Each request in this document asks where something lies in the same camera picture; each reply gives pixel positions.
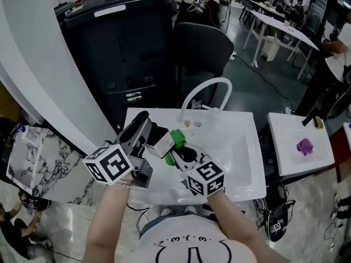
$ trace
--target purple crumpled object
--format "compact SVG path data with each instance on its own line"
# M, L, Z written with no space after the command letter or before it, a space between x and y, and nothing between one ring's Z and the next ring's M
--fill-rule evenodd
M301 151L305 156L307 154L312 154L313 153L313 145L311 141L309 141L307 138L303 139L296 145L296 149L298 151Z

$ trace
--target tile floor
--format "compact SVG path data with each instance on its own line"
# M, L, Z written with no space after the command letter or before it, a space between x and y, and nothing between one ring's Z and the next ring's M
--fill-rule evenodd
M231 10L230 25L227 35L234 42L237 55L241 56L248 64L252 59L256 41L251 40L248 48L244 51L242 47L249 30L249 24L242 26L239 22L241 10L233 8ZM273 62L265 62L258 58L259 71L265 78L271 81L279 91L288 96L294 107L301 100L307 85L304 79L297 81L299 69L286 63L288 51L280 49L277 58ZM287 101L282 99L274 89L265 84L259 75L249 70L245 64L236 59L227 64L224 77L233 83L233 93L227 104L226 109L232 111L253 112L257 129L260 129L267 122L268 112L281 112L287 105ZM183 77L183 96L191 91L197 84L211 78L205 73L192 72L191 77ZM219 85L213 105L221 101L223 87ZM209 92L204 92L201 96L206 99ZM327 129L329 133L335 132L343 122L347 122L345 115L337 119L328 121ZM338 192L341 197L346 197L351 192L351 177L341 184L336 183L334 170L324 172L317 176L312 176L304 180L288 185L290 192L289 199L297 201L293 209L293 217L288 225L288 230L282 240L271 246L282 255L291 259L293 262L333 262L338 248L343 241L344 229L341 229L336 238L336 246L333 251L329 251L330 241L323 240L324 232L331 220L330 212L333 210L333 195ZM0 181L0 199L5 209L11 209L12 205L18 200L18 189ZM136 208L143 206L130 204ZM252 201L238 204L246 215L256 221L256 214ZM57 262L77 262L82 260L84 253L85 238L88 227L96 207L84 207L79 205L53 203L52 206L43 214L42 221L38 224L38 232L49 237L54 243L54 250L74 259L56 254ZM153 207L147 212L149 219L157 216L158 208ZM126 210L119 244L116 250L116 262L125 253L132 251L138 241L136 222L139 212ZM26 223L31 217L22 209L19 216ZM142 218L140 227L146 223L146 218ZM24 262L14 250L12 250L0 233L0 252L4 262Z

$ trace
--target green cloth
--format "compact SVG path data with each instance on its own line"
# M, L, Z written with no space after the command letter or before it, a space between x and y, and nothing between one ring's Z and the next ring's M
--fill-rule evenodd
M174 141L174 148L176 150L179 150L184 144L186 144L185 136L180 129L172 130L171 137ZM169 153L165 155L165 161L168 165L175 165Z

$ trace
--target beige bin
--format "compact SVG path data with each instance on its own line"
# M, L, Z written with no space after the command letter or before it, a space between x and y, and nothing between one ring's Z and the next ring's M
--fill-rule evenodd
M273 36L268 36L267 39L274 40ZM266 59L266 61L272 61L274 60L277 52L279 50L279 45L276 43L272 43L268 40L264 41L264 46L262 49L261 57Z

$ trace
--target white box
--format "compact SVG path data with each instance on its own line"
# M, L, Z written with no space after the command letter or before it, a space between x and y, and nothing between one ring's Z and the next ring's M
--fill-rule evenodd
M188 188L208 197L224 187L224 172L213 160L186 172Z
M145 143L145 147L149 153L161 159L171 150L173 146L174 141L169 131L154 146Z
M112 185L134 169L121 145L99 147L83 160L93 178Z

